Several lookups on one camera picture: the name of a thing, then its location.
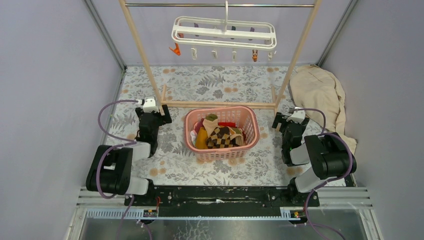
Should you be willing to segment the wooden clothes rack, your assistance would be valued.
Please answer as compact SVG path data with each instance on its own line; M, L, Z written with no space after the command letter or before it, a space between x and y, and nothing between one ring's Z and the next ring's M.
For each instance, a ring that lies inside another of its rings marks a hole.
M236 106L238 105L237 102L229 102L229 101L181 101L181 100L167 100L166 99L166 90L163 89L162 91L159 91L157 87L157 83L155 81L155 78L153 76L153 72L151 70L150 63L148 61L148 56L146 54L146 51L144 50L141 38L139 36L139 33L137 31L137 27L135 24L135 21L131 15L131 8L177 8L177 7L194 7L194 8L224 8L224 18L225 18L225 3L220 4L212 4L212 3L129 3L125 0L119 1L119 5L122 9L124 18L126 20L126 23L129 27L130 33L133 37L133 40L135 42L135 46L137 48L137 51L141 57L143 66L145 68L145 71L147 73L148 79L151 83L151 86L154 90L155 96L159 98L159 101L162 104L168 105L169 107L176 107L176 108L212 108L212 107L229 107L229 106ZM308 8L309 15L307 18L307 21L304 25L304 28L302 30L301 36L299 38L299 41L297 43L297 46L294 50L294 54L291 58L290 64L288 66L288 69L286 71L285 77L283 79L283 83L281 84L281 87L279 89L279 92L276 92L275 87L271 87L271 97L272 102L242 102L241 104L247 107L251 107L254 109L272 109L274 111L277 111L279 109L279 105L281 103L281 100L283 99L284 93L289 85L290 78L293 74L295 65L300 57L301 51L304 47L304 44L306 42L306 39L308 37L308 34L310 32L310 29L314 23L314 20L316 18L316 15L318 13L318 10L322 4L322 1L315 0L312 4L229 4L230 8ZM275 49L274 53L271 54L268 51L267 57L269 60L273 58L275 55Z

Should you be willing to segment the mustard yellow sock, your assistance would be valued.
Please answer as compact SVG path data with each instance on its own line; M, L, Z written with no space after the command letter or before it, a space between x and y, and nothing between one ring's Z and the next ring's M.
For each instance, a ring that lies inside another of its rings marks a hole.
M208 133L204 127L201 127L199 129L199 132L197 133L197 137L195 140L195 148L199 150L206 150L208 149L207 146L207 139L209 138Z

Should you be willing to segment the red snowflake sock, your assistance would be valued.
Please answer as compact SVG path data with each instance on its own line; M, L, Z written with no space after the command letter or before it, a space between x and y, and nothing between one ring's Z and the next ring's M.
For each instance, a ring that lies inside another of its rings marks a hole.
M230 127L230 128L236 128L236 124L234 122L219 122L218 126L221 127Z

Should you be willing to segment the pink laundry basket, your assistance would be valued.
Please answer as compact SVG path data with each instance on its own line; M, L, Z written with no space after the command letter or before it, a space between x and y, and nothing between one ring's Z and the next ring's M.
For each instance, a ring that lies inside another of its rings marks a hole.
M187 147L200 161L243 157L259 141L259 126L246 106L195 109L184 119Z

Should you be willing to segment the brown argyle sock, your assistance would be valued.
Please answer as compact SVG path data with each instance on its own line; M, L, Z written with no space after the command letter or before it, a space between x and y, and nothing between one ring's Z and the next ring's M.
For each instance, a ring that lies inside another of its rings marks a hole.
M206 140L208 149L223 149L239 147L236 138L243 137L240 129L235 127L218 126Z

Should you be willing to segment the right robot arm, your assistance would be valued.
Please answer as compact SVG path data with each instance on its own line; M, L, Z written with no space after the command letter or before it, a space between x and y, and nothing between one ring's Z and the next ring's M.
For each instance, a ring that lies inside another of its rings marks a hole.
M303 136L309 118L303 110L291 115L275 114L272 128L280 125L282 161L288 167L310 164L310 168L290 180L287 201L301 205L307 194L324 183L339 180L354 173L357 162L347 143L336 132Z

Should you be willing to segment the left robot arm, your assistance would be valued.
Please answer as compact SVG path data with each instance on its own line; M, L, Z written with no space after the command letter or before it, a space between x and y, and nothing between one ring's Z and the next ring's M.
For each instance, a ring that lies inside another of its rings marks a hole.
M152 204L155 192L149 188L146 178L132 177L132 163L136 159L153 157L158 148L159 128L172 123L168 106L163 104L163 112L146 112L135 109L139 119L138 132L134 140L112 145L99 145L88 172L85 186L88 191L106 194L135 194L144 206Z

